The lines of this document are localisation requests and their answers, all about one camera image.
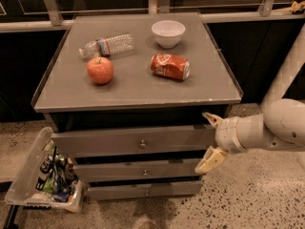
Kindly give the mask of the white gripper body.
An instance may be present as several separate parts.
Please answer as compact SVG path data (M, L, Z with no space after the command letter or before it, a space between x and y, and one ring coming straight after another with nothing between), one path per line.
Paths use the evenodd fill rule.
M215 128L215 142L220 149L229 154L245 153L246 149L237 137L239 117L221 119Z

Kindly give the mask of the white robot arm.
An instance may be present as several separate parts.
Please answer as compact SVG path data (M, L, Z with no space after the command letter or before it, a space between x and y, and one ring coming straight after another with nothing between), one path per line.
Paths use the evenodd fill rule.
M305 26L265 94L260 104L260 114L225 119L216 114L203 114L215 128L214 140L217 146L207 149L195 167L198 174L208 173L229 155L251 149L304 151L305 103L284 96L305 63L304 48Z

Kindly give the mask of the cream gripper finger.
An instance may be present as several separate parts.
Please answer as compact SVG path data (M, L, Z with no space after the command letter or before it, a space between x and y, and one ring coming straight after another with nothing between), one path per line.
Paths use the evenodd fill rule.
M211 114L211 113L208 113L208 112L204 112L202 115L209 121L209 123L214 128L217 128L220 125L220 123L223 121L223 119L216 114Z
M206 174L212 169L218 167L227 156L228 153L221 148L210 146L194 170L197 174Z

